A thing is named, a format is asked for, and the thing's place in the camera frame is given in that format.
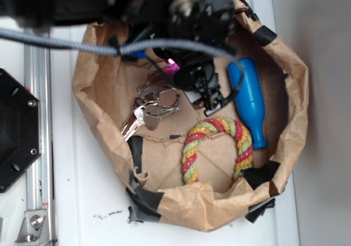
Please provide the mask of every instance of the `gray cable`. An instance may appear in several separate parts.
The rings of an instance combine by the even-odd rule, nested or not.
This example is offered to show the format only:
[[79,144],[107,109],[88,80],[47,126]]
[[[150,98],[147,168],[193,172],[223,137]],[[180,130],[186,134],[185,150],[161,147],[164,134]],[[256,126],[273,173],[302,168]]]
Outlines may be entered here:
[[68,40],[48,38],[31,35],[19,31],[0,28],[0,38],[30,44],[33,46],[56,48],[56,49],[77,49],[99,55],[117,55],[117,50],[110,46],[95,46],[92,44],[77,43]]
[[[19,31],[8,30],[0,28],[0,38],[21,42],[24,44],[30,44],[33,46],[46,47],[46,48],[56,48],[56,49],[77,49],[79,51],[85,51],[89,53],[94,53],[98,55],[109,55],[117,56],[118,50],[110,46],[95,46],[92,44],[78,43],[68,40],[61,40],[56,38],[48,38],[37,35],[31,35],[28,33],[23,33]],[[244,69],[238,60],[227,51],[211,47],[209,45],[191,41],[191,40],[179,40],[179,39],[153,39],[153,40],[143,40],[138,41],[132,44],[126,44],[119,48],[121,55],[129,55],[134,52],[144,51],[147,48],[174,48],[174,49],[183,49],[191,50],[196,52],[201,52],[205,54],[212,55],[214,57],[224,57],[229,59],[231,62],[235,62],[239,67],[242,75],[239,81],[237,90],[240,89],[242,81],[244,79]]]

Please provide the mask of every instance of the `white wall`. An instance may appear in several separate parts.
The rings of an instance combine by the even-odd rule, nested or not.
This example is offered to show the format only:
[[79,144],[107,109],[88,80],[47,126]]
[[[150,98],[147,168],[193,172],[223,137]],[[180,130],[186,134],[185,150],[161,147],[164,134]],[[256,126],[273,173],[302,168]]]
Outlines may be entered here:
[[310,67],[307,146],[294,171],[301,246],[351,245],[351,0],[273,0]]

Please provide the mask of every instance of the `black bracket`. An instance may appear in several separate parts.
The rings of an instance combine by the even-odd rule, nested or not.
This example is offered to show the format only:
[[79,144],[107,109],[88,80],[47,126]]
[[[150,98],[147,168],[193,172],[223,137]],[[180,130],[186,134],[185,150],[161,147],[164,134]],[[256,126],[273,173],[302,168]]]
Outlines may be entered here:
[[39,101],[0,69],[0,193],[39,156]]

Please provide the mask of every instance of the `rope toy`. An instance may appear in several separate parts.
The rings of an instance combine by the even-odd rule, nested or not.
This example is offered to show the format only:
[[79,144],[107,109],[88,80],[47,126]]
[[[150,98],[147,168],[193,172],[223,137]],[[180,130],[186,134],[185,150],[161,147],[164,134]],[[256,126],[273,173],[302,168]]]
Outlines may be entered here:
[[236,141],[238,158],[235,162],[233,184],[241,177],[241,170],[253,167],[252,137],[249,130],[237,120],[215,117],[197,124],[188,134],[183,149],[183,181],[187,185],[199,181],[196,159],[199,144],[210,133],[226,132]]

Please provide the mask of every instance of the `blue plastic toy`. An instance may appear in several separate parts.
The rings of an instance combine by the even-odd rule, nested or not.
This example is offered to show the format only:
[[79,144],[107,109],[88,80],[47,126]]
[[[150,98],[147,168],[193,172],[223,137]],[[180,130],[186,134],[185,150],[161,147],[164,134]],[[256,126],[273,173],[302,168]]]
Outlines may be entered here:
[[[256,66],[252,58],[239,59],[239,62],[243,66],[246,75],[235,98],[237,112],[251,131],[254,149],[264,148],[267,146],[262,132],[265,107]],[[231,87],[236,88],[241,77],[239,67],[235,63],[230,63],[228,65],[228,74]]]

